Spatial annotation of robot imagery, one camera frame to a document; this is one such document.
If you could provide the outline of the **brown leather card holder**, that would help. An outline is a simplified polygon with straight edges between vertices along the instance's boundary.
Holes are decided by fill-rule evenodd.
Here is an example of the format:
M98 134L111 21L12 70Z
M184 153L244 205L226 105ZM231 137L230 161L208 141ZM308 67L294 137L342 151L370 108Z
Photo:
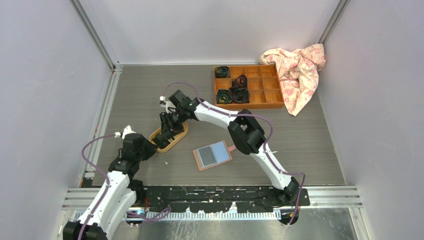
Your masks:
M232 151L237 149L234 144L228 146L227 143L224 140L210 144L210 145L207 145L207 146L204 146L204 147L211 147L216 163L214 165L210 165L208 167L202 167L201 163L199 161L199 156L198 156L198 149L199 148L194 149L192 152L193 152L193 155L194 155L194 158L195 158L195 161L196 161L196 164L197 164L199 171L204 171L204 170L210 169L212 167L216 167L218 165L221 165L223 163L231 161L233 159L231 153L232 153Z

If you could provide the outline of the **yellow oval card tray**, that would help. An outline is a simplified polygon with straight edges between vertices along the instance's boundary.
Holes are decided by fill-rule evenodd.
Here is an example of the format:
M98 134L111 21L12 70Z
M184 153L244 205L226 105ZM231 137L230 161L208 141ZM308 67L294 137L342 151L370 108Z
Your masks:
M182 140L187 135L187 133L189 131L188 123L184 122L182 124L182 126L183 126L183 131L178 133L178 134L175 134L174 136L172 136L170 138L168 138L167 139L168 145L164 148L160 148L159 145L157 145L153 141L153 139L161 133L162 129L160 127L157 128L153 133L150 134L149 142L157 146L156 150L157 150L158 153L165 153L165 152L169 151L173 146L175 146L180 140Z

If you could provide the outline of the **black gold credit card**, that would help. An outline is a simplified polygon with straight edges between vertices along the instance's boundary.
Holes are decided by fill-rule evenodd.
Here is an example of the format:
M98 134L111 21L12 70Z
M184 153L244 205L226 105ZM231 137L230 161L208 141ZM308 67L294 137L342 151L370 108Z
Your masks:
M203 168L214 165L216 163L213 151L210 146L205 146L197 150L199 162Z

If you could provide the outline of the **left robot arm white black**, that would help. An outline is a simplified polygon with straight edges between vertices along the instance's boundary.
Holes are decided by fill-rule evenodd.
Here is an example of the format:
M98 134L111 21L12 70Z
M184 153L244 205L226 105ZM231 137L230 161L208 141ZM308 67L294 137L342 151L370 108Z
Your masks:
M134 131L116 132L122 139L118 156L104 171L91 161L89 165L104 175L105 181L87 210L76 221L68 221L62 230L64 240L110 240L131 206L146 200L143 182L135 180L140 163L157 153L157 145Z

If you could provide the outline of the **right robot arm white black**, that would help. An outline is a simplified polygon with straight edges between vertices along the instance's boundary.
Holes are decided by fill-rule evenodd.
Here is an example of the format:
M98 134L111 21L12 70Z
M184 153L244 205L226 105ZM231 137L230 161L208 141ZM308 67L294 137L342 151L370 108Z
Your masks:
M160 113L161 130L152 141L158 148L168 147L176 136L184 131L188 120L207 122L227 129L236 149L252 157L269 177L277 190L277 198L283 205L291 205L299 196L301 184L293 173L288 173L271 151L258 119L248 109L232 111L220 108L202 100L186 96L176 90L168 98L161 96L159 103L166 108Z

